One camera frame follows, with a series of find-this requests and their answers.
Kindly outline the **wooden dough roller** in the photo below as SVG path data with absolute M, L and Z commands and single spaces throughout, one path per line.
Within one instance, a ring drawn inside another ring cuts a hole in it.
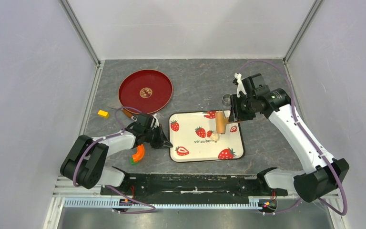
M 229 130 L 234 123 L 229 121 L 229 116 L 225 114 L 225 111 L 216 111 L 215 113 L 215 125 L 216 132 L 218 134 L 225 134 L 227 130 Z

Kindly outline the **white strawberry enamel tray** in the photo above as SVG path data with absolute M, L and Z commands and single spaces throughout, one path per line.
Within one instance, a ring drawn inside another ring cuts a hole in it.
M 245 154 L 238 123 L 219 134 L 219 141 L 210 139 L 216 132 L 216 111 L 174 113 L 169 118 L 170 158 L 178 163 L 240 159 Z

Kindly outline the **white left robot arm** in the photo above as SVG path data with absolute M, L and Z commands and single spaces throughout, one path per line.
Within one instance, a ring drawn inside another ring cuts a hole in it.
M 60 174 L 77 187 L 91 189 L 96 185 L 110 185 L 120 195 L 129 192 L 131 183 L 126 173 L 105 166 L 106 159 L 123 150 L 148 143 L 153 149 L 172 148 L 158 119 L 140 113 L 136 121 L 124 130 L 102 137 L 79 136 L 60 167 Z

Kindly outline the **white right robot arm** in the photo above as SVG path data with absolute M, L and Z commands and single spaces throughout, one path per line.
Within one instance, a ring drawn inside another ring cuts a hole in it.
M 230 96 L 228 123 L 252 120 L 263 114 L 285 137 L 302 165 L 301 171 L 269 168 L 258 173 L 256 189 L 263 195 L 274 189 L 295 191 L 310 203 L 339 188 L 349 171 L 344 159 L 335 159 L 314 137 L 285 90 L 270 90 L 261 74 L 243 78 L 234 74 L 236 93 Z

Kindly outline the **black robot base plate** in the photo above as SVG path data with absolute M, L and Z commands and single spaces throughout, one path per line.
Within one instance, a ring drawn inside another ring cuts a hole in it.
M 234 204 L 288 195 L 259 175 L 127 173 L 117 190 L 147 204 Z

